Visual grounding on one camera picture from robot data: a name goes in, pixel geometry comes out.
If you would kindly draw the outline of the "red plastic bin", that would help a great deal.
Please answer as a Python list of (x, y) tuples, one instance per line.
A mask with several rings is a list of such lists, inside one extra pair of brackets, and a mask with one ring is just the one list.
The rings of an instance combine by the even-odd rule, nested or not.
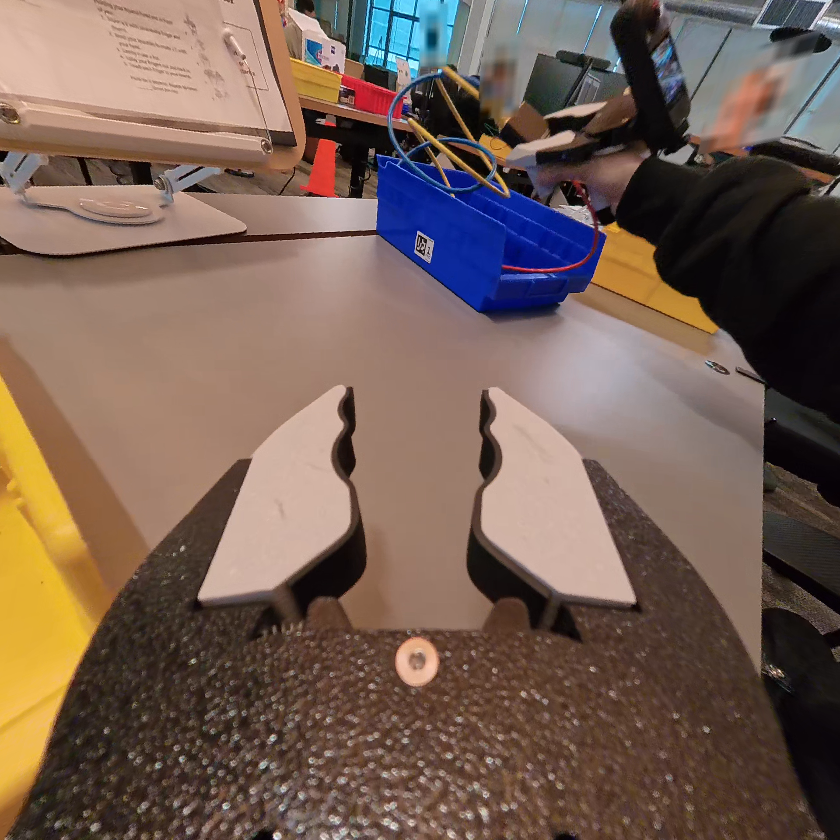
[(342, 75), (342, 87), (353, 91), (353, 106), (358, 110), (385, 117), (396, 102), (394, 119), (403, 116), (404, 98), (399, 98), (395, 91), (348, 74)]

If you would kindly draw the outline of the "person's right forearm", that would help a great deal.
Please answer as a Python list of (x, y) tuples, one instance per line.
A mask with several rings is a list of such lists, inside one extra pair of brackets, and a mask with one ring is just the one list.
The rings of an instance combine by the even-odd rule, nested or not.
[(702, 171), (652, 157), (616, 221), (655, 246), (661, 279), (696, 298), (771, 388), (838, 423), (838, 199), (770, 158)]

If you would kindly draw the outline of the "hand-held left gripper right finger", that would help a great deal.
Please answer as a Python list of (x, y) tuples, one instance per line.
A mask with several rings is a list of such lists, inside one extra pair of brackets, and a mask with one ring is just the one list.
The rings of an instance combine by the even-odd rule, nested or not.
[(501, 388), (481, 393), (481, 482), (466, 566), (492, 604), (485, 632), (577, 632), (573, 606), (637, 611), (637, 595), (585, 463)]

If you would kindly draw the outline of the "yellow plastic bin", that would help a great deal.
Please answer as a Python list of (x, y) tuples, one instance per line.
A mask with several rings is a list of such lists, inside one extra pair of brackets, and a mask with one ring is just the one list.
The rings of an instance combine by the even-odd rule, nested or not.
[(42, 384), (3, 360), (2, 837), (98, 621), (146, 550)]
[(718, 331), (697, 299), (666, 284), (655, 266), (655, 248), (617, 224), (603, 229), (605, 243), (592, 283), (707, 334)]

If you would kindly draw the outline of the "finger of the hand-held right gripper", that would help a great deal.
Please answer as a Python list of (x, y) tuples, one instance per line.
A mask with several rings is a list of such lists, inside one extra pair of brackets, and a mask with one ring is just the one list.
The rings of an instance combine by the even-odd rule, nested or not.
[(576, 104), (570, 108), (546, 114), (549, 133), (573, 131), (584, 134), (606, 134), (620, 130), (635, 120), (637, 106), (634, 98), (611, 98)]
[(602, 138), (566, 130), (512, 147), (507, 165), (579, 165), (602, 148)]

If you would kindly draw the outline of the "black office chair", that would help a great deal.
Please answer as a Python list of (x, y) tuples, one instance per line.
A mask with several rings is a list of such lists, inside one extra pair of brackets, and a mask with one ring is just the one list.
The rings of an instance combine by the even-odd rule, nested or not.
[[(764, 401), (764, 459), (816, 485), (838, 507), (838, 425), (773, 390)], [(838, 537), (763, 514), (763, 561), (838, 614)], [(794, 770), (826, 838), (839, 836), (838, 629), (821, 633), (781, 608), (762, 614), (762, 675)]]

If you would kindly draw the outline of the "white cardboard box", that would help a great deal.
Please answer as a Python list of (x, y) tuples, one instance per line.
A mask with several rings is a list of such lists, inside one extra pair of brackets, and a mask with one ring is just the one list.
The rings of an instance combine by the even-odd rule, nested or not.
[(289, 8), (285, 20), (285, 37), (291, 58), (340, 75), (345, 72), (344, 44), (328, 37), (316, 18)]

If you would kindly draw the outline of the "large window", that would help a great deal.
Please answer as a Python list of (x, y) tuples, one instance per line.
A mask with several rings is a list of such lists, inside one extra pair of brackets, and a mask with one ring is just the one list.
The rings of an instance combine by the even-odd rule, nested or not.
[(371, 1), (367, 3), (362, 59), (365, 65), (415, 72), (432, 58), (446, 59), (461, 8), (457, 1)]

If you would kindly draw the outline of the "small yellow bin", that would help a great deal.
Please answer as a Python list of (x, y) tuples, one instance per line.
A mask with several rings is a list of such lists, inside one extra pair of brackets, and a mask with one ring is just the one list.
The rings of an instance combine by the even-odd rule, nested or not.
[(342, 74), (290, 58), (291, 75), (298, 96), (336, 104), (342, 87)]

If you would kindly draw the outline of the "wooden table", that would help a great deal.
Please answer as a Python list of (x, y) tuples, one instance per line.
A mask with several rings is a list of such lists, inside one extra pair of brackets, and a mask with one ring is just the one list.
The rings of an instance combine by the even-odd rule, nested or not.
[(362, 198), (370, 152), (389, 152), (393, 148), (386, 117), (302, 94), (299, 102), (307, 150), (314, 152), (314, 144), (323, 140), (337, 144), (350, 165), (349, 197)]

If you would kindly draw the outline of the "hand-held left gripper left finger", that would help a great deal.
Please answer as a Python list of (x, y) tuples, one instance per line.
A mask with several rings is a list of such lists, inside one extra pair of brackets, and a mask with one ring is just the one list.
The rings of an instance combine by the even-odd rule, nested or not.
[(257, 447), (198, 591), (202, 607), (262, 604), (295, 623), (361, 578), (354, 430), (354, 390), (336, 385)]

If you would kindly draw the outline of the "blue plastic bin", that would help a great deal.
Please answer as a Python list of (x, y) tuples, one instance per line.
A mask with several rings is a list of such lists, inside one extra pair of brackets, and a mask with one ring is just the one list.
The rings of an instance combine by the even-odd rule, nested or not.
[(431, 164), (420, 177), (378, 157), (377, 234), (478, 312), (560, 305), (584, 291), (605, 235), (585, 221), (513, 192), (509, 197)]

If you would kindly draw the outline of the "grey desk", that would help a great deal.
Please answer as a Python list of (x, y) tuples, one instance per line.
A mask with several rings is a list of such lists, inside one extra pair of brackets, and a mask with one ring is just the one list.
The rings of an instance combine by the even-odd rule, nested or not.
[(759, 662), (763, 388), (722, 331), (593, 286), (488, 317), (375, 235), (6, 255), (1, 323), (2, 361), (42, 384), (146, 541), (131, 575), (234, 462), (343, 384), (368, 555), (345, 611), (477, 628), (466, 547), (480, 394), (497, 386), (611, 474)]
[(2, 200), (2, 256), (75, 258), (180, 245), (270, 242), (375, 233), (377, 202), (317, 196), (182, 193), (191, 204), (152, 224), (108, 224)]

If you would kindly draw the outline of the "instruction sheet document stand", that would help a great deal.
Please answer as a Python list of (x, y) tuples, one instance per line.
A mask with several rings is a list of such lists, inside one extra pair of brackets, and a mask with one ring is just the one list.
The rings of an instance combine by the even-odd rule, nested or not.
[(2, 94), (83, 111), (291, 132), (251, 1), (2, 1)]

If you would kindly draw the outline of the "black computer monitor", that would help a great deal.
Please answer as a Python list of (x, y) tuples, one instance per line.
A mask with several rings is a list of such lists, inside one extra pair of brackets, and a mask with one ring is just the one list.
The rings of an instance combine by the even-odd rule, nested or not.
[(538, 54), (523, 100), (542, 116), (582, 104), (605, 102), (627, 88), (621, 72), (602, 58), (558, 51)]

